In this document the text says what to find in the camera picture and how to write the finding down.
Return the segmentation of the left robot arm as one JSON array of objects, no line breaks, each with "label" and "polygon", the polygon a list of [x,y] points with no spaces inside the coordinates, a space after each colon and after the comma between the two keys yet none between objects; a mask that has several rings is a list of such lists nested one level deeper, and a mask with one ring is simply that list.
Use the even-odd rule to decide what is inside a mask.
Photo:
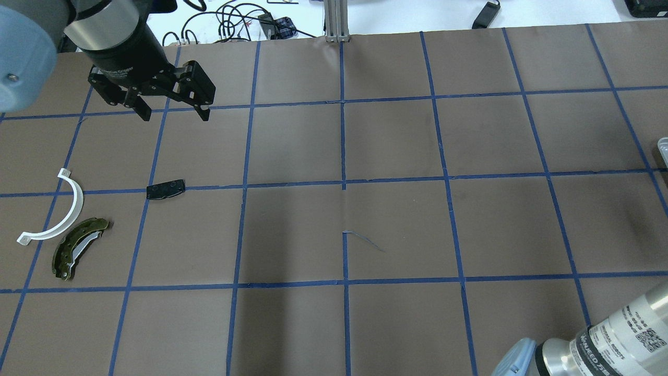
[{"label": "left robot arm", "polygon": [[2,112],[30,107],[68,39],[91,60],[87,81],[108,105],[141,119],[152,116],[146,96],[164,96],[210,118],[216,87],[203,67],[170,63],[147,24],[170,14],[176,1],[2,1]]}]

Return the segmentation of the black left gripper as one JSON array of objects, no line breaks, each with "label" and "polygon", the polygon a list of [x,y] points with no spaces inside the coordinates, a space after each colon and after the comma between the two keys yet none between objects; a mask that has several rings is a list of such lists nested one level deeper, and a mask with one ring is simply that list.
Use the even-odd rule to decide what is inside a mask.
[{"label": "black left gripper", "polygon": [[[88,81],[107,103],[122,104],[127,91],[133,90],[138,95],[185,102],[202,121],[209,121],[216,87],[198,62],[176,67],[167,61],[164,50],[129,54],[87,51],[86,55],[93,62]],[[144,122],[150,121],[152,109],[141,96],[128,100],[127,107]]]}]

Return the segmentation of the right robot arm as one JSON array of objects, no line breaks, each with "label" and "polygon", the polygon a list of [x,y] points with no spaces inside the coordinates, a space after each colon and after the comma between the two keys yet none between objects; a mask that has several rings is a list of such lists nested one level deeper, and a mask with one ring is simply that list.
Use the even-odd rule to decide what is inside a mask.
[{"label": "right robot arm", "polygon": [[666,373],[666,90],[173,112],[231,375]]}]

